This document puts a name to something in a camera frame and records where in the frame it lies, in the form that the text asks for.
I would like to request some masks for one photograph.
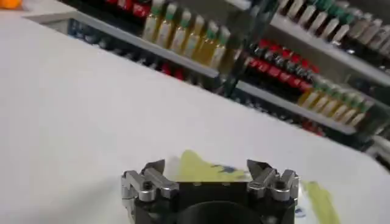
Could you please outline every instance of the orange object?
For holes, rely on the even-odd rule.
[[[0,8],[16,9],[22,3],[22,0],[0,0]]]

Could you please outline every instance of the red label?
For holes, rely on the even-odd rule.
[[[105,0],[107,3],[116,4],[118,0]]]
[[[293,87],[293,88],[298,88],[299,87],[299,84],[301,83],[301,79],[297,78],[297,77],[291,77],[289,80],[288,80],[288,84]]]
[[[132,0],[119,0],[118,6],[123,10],[129,11],[132,8]]]
[[[149,5],[141,5],[138,3],[134,3],[133,15],[140,18],[145,18],[148,16],[150,11],[151,11],[151,7]]]
[[[302,90],[303,92],[306,92],[306,90],[310,89],[311,85],[305,81],[302,81],[299,85],[299,89]]]
[[[285,72],[280,73],[279,80],[281,82],[288,82],[288,80],[292,77],[292,75],[287,74]]]
[[[249,59],[249,67],[254,68],[257,66],[257,60],[254,58]]]
[[[269,64],[264,61],[258,61],[257,69],[261,72],[266,72],[269,69]]]
[[[271,66],[271,68],[268,70],[268,74],[272,77],[277,78],[280,74],[280,69],[276,68],[275,66]]]

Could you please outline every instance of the shelf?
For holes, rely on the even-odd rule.
[[[299,25],[290,21],[288,18],[285,18],[279,14],[275,14],[271,21],[271,26],[289,34],[294,38],[297,38],[302,42],[305,42],[312,48],[328,55],[329,57],[334,58],[337,61],[340,61],[341,63],[354,69],[356,72],[359,72],[378,83],[390,85],[390,76],[388,76],[385,72],[353,55],[338,49],[336,46],[333,46],[323,39],[314,37],[310,33],[303,30]]]
[[[265,90],[259,89],[257,87],[254,87],[246,82],[239,81],[236,86],[241,91],[244,91],[246,93],[249,93],[253,96],[259,97],[265,101],[268,101],[274,105],[277,105],[279,107],[285,108],[289,111],[292,111],[293,113],[299,114],[303,117],[309,118],[312,121],[315,121],[317,123],[320,123],[324,126],[330,127],[334,130],[340,131],[344,134],[351,135],[356,132],[356,130],[353,127],[349,127],[343,124],[340,124],[330,118],[324,117],[321,114],[312,112],[308,109],[305,109],[303,107],[300,107],[294,103],[288,102],[285,99],[282,99],[279,96],[273,95],[272,93],[269,93]]]
[[[183,57],[176,54],[175,52],[169,51],[165,48],[162,48],[154,43],[148,42],[142,38],[132,35],[131,33],[125,32],[119,28],[111,26],[103,21],[100,21],[92,16],[88,16],[84,13],[77,12],[74,16],[74,19],[85,23],[95,29],[101,30],[107,34],[112,35],[115,38],[128,42],[134,46],[145,49],[155,55],[158,55],[162,58],[170,60],[178,65],[182,65],[188,69],[206,75],[210,78],[215,78],[218,76],[219,72],[217,70],[211,69],[207,66],[204,66],[196,61],[193,61],[189,58]]]

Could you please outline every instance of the white tabletop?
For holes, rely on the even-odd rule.
[[[0,30],[0,223],[127,223],[122,172],[185,149],[294,169],[342,223],[388,221],[390,176],[362,153],[32,21]]]

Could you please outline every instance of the bottle row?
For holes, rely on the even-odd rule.
[[[334,0],[283,0],[278,12],[347,53],[390,69],[390,25],[371,13]]]
[[[165,0],[153,0],[142,38],[218,69],[226,52],[230,32],[226,27],[218,27],[213,21],[206,25],[203,17],[187,9],[179,9],[175,3],[165,4]]]
[[[188,72],[180,66],[143,51],[131,44],[113,38],[100,30],[96,30],[76,20],[71,20],[69,22],[68,34],[92,46],[110,51],[117,56],[124,57],[140,65],[160,71],[166,75],[199,86],[203,89],[209,89],[210,85],[207,83],[207,80],[199,74]]]
[[[230,97],[236,103],[240,103],[248,108],[254,109],[260,113],[268,114],[280,121],[286,122],[298,128],[315,133],[316,135],[326,137],[325,130],[317,123],[302,116],[293,114],[290,111],[279,108],[267,101],[252,97],[244,93],[233,93]]]
[[[287,48],[261,40],[249,54],[243,81],[337,122],[355,127],[374,105],[326,80],[315,65]]]

